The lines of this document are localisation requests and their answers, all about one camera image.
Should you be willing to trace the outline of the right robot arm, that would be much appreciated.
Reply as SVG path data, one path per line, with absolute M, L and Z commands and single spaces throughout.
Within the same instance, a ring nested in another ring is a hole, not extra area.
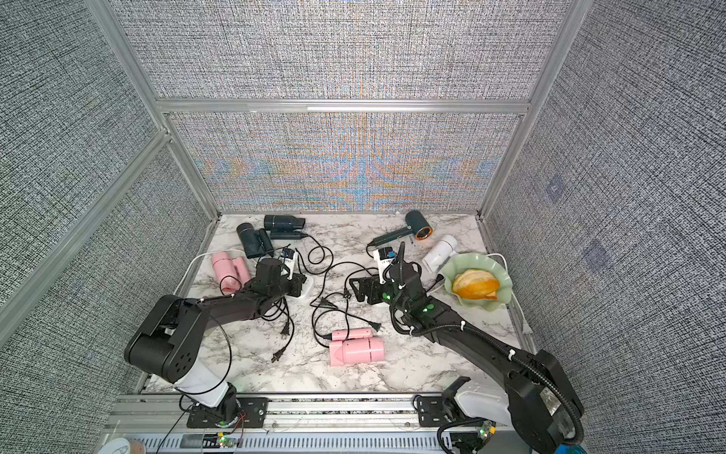
M 355 297 L 386 304 L 393 329 L 453 350 L 500 386 L 517 434 L 539 453 L 584 440 L 584 406 L 561 363 L 502 342 L 467 322 L 451 306 L 429 295 L 415 263 L 394 263 L 377 277 L 354 278 Z

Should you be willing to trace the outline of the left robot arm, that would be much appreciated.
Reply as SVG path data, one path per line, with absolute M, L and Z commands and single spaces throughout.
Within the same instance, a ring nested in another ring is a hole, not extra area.
M 283 261 L 265 258 L 255 276 L 234 293 L 209 299 L 160 298 L 130 338 L 124 360 L 162 378 L 198 405 L 236 416 L 232 385 L 198 359 L 204 334 L 227 323 L 260 319 L 285 297 L 298 297 L 309 279 Z

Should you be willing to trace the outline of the left white power strip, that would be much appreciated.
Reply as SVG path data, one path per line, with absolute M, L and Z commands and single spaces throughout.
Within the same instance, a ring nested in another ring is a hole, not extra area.
M 304 282 L 302 282 L 301 292 L 299 299 L 306 299 L 309 297 L 312 289 L 315 287 L 315 279 L 312 276 L 308 276 Z

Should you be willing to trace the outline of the dark green hair dryer left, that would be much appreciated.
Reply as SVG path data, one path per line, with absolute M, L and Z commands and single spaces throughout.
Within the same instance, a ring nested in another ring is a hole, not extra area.
M 274 257 L 274 247 L 265 229 L 255 229 L 251 223 L 244 222 L 236 227 L 236 234 L 248 259 Z

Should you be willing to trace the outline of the dark green hair dryer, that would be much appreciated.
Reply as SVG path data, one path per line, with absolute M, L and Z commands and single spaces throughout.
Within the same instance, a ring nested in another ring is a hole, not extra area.
M 274 257 L 274 247 L 265 229 L 255 229 L 251 223 L 244 222 L 236 227 L 236 234 L 248 259 Z
M 266 215 L 264 229 L 270 239 L 302 239 L 306 237 L 303 232 L 306 220 L 291 215 Z

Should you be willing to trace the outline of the pink folded hair dryer front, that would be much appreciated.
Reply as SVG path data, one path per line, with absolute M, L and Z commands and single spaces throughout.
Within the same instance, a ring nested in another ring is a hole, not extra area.
M 331 333 L 329 363 L 338 367 L 380 362 L 385 359 L 383 340 L 371 328 L 337 330 Z

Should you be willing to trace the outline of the dark green hair dryer back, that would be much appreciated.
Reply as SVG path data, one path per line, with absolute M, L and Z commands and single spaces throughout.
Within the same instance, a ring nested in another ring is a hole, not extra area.
M 303 232 L 306 220 L 291 215 L 266 215 L 264 229 L 270 239 L 302 239 L 306 237 Z

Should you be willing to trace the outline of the pink hair dryer left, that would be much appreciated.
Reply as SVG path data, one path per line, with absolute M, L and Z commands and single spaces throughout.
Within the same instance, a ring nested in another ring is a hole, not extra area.
M 251 273 L 242 257 L 232 258 L 228 253 L 215 253 L 211 263 L 222 294 L 236 293 L 251 280 Z

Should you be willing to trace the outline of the white hair dryer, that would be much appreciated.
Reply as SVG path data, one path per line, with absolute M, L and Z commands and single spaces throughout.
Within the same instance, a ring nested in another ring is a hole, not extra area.
M 444 235 L 423 257 L 422 266 L 436 275 L 445 263 L 457 254 L 459 242 L 451 235 Z

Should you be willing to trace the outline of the green hair dryer orange nozzle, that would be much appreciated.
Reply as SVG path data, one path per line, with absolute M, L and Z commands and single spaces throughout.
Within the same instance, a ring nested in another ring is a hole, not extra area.
M 368 245 L 379 247 L 398 238 L 404 238 L 405 236 L 414 236 L 417 240 L 425 240 L 433 234 L 434 229 L 425 219 L 425 216 L 418 210 L 411 210 L 406 213 L 405 223 L 405 227 L 388 232 L 382 236 L 377 236 Z

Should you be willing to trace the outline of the light green scalloped plate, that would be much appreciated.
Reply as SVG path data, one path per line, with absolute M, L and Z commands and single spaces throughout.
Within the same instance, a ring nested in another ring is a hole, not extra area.
M 467 270 L 484 270 L 491 272 L 500 283 L 495 300 L 462 300 L 451 291 L 455 278 Z M 480 308 L 486 311 L 495 311 L 506 306 L 512 300 L 512 278 L 503 263 L 495 259 L 495 255 L 484 253 L 462 253 L 449 259 L 441 270 L 444 277 L 444 289 L 454 295 L 462 306 L 467 308 Z

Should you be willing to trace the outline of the bread roll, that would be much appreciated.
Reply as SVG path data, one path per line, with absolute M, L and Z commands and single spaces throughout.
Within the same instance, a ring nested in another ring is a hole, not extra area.
M 499 288 L 500 283 L 491 272 L 472 269 L 455 278 L 451 291 L 462 300 L 495 300 Z

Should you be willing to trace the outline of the white round object bottom left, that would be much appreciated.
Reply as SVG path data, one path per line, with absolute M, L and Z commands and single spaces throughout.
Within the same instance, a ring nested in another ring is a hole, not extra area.
M 124 437 L 115 438 L 99 450 L 98 454 L 146 454 L 147 450 L 143 443 L 130 440 Z

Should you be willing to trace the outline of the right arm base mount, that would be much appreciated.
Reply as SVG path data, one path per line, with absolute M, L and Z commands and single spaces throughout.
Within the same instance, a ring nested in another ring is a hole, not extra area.
M 495 422 L 467 416 L 456 401 L 456 393 L 471 383 L 471 378 L 461 376 L 439 396 L 414 395 L 411 399 L 419 425 L 437 429 L 437 443 L 444 453 L 478 453 L 495 434 Z

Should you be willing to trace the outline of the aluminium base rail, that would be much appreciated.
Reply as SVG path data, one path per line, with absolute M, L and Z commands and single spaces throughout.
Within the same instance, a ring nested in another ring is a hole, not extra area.
M 96 450 L 116 439 L 140 453 L 439 453 L 482 442 L 486 453 L 528 453 L 513 428 L 484 424 L 438 433 L 437 393 L 247 393 L 248 416 L 228 429 L 188 427 L 188 402 L 172 393 L 122 395 Z

